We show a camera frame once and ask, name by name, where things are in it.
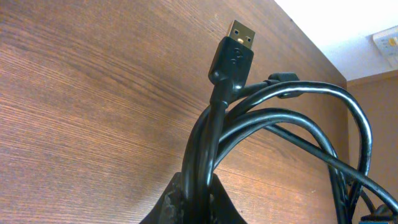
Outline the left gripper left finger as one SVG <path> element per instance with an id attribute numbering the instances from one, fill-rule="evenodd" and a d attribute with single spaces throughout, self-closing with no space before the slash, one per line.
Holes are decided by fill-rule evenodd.
<path id="1" fill-rule="evenodd" d="M 188 194 L 183 189 L 182 173 L 176 172 L 140 224 L 189 224 L 188 201 Z"/>

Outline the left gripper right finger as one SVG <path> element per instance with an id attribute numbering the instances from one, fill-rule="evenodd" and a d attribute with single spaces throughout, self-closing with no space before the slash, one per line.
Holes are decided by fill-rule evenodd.
<path id="1" fill-rule="evenodd" d="M 211 224 L 247 224 L 239 214 L 220 179 L 216 174 L 210 189 L 210 221 Z"/>

